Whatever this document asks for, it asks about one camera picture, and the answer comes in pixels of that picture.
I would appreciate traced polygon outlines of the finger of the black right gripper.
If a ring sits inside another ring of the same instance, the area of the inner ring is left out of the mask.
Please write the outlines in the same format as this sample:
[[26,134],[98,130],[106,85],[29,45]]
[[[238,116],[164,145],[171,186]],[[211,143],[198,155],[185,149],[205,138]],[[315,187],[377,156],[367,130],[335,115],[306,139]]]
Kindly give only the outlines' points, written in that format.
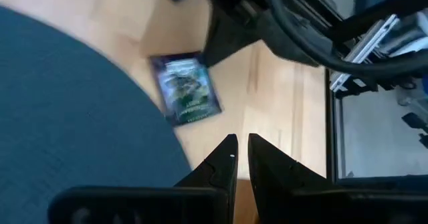
[[214,66],[235,52],[257,41],[257,36],[247,28],[250,17],[246,13],[222,8],[213,8],[209,18],[209,28],[203,62]]
[[271,13],[262,13],[258,17],[257,34],[277,57],[307,66],[319,66],[282,31]]

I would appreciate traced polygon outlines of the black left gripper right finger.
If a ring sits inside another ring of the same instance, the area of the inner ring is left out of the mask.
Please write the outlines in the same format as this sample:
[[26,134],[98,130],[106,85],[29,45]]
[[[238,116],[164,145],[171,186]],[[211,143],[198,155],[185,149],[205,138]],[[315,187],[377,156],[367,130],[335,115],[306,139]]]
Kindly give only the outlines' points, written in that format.
[[258,134],[249,173],[262,223],[427,223],[427,177],[330,181]]

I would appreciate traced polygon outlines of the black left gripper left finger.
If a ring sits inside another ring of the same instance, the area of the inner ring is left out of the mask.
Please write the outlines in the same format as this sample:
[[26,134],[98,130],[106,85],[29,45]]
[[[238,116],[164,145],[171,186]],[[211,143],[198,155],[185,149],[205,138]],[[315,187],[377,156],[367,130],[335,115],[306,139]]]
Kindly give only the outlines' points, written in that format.
[[49,223],[232,223],[238,139],[227,135],[175,186],[72,187],[49,204]]

